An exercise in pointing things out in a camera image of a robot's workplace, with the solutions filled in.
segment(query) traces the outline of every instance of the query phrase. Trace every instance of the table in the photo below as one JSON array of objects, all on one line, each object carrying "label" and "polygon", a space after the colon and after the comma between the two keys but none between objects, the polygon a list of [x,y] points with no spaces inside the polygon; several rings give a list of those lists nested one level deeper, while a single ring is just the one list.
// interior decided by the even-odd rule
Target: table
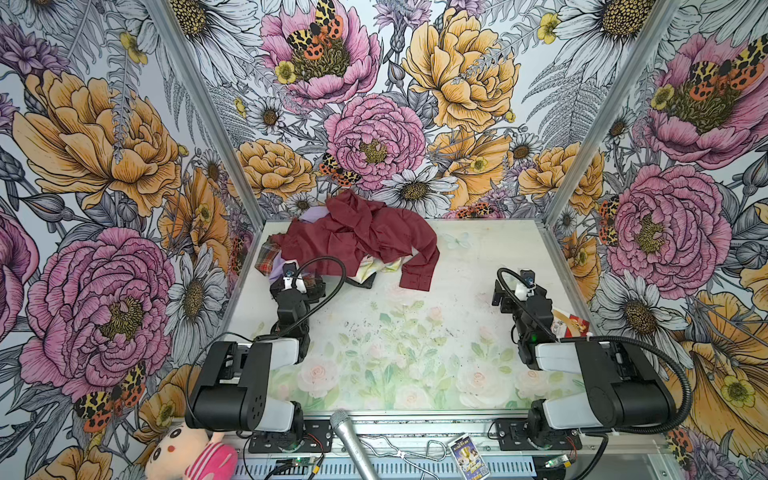
[{"label": "table", "polygon": [[[512,316],[491,305],[496,270],[506,266],[534,270],[554,306],[573,311],[537,223],[427,221],[440,249],[430,291],[400,288],[399,271],[379,273],[371,290],[345,285],[310,318],[304,361],[271,372],[270,396],[304,412],[441,412],[526,409],[584,391],[581,376],[526,368]],[[267,222],[259,246],[289,225]],[[253,337],[269,332],[276,302],[253,264],[246,275],[229,330]],[[326,282],[329,292],[336,278]]]}]

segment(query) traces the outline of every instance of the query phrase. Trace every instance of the wall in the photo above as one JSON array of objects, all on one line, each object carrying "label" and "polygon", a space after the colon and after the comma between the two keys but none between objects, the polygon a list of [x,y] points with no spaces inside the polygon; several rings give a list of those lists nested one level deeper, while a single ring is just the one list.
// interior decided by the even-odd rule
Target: wall
[{"label": "wall", "polygon": [[686,367],[687,476],[766,478],[766,4],[687,4],[605,134],[598,205],[554,231],[601,332]]},{"label": "wall", "polygon": [[315,46],[314,1],[171,3],[270,218],[347,187],[424,217],[540,217],[653,0],[326,3],[341,33]]},{"label": "wall", "polygon": [[140,4],[0,16],[0,476],[139,479],[253,227]]}]

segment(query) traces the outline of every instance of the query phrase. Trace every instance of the microphone head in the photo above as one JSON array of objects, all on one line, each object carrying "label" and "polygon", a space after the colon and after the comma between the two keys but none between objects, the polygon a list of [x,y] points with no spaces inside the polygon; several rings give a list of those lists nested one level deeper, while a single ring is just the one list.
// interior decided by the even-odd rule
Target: microphone head
[{"label": "microphone head", "polygon": [[336,427],[349,420],[349,414],[346,410],[336,410],[331,415],[331,427],[335,430]]}]

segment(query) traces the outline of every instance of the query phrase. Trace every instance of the pile of clothes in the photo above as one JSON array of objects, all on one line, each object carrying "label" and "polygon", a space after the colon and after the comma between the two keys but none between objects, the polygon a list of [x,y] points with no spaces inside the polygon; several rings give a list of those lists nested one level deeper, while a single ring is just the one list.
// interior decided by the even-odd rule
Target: pile of clothes
[{"label": "pile of clothes", "polygon": [[[408,260],[413,250],[418,253]],[[283,275],[286,262],[302,265],[324,255],[340,259],[347,276],[358,283],[377,271],[402,266],[401,287],[429,291],[440,252],[435,231],[420,215],[347,190],[328,199],[325,207],[310,208],[293,219],[286,233],[267,238],[256,269],[272,282]],[[341,275],[341,267],[332,261],[314,263],[308,270]]]}]

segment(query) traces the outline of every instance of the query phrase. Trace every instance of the doll head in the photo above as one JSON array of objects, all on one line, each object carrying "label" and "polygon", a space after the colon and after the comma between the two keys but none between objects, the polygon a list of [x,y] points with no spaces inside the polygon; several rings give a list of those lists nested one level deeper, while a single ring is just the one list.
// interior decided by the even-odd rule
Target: doll head
[{"label": "doll head", "polygon": [[185,424],[174,427],[150,455],[144,469],[147,480],[181,478],[206,445],[208,434],[204,429],[191,429]]}]

